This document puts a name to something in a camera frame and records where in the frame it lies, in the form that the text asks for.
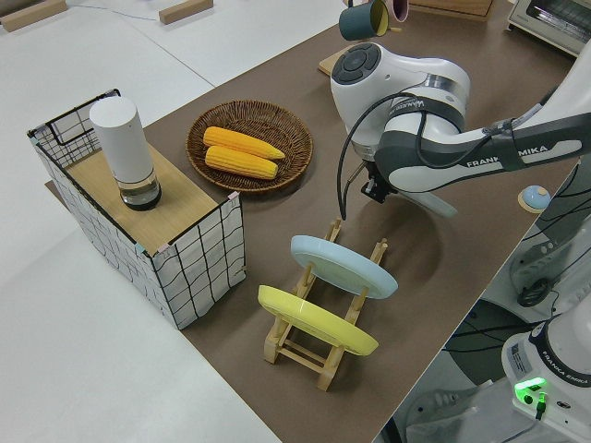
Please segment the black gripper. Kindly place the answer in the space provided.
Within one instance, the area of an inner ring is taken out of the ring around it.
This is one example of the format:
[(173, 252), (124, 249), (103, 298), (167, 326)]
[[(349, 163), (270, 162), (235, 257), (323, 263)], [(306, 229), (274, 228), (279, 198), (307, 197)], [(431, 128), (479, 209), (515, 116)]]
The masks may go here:
[(368, 172), (368, 181), (361, 187), (362, 194), (379, 203), (383, 203), (387, 196), (398, 193), (398, 191), (381, 176), (375, 162), (364, 161), (364, 167)]

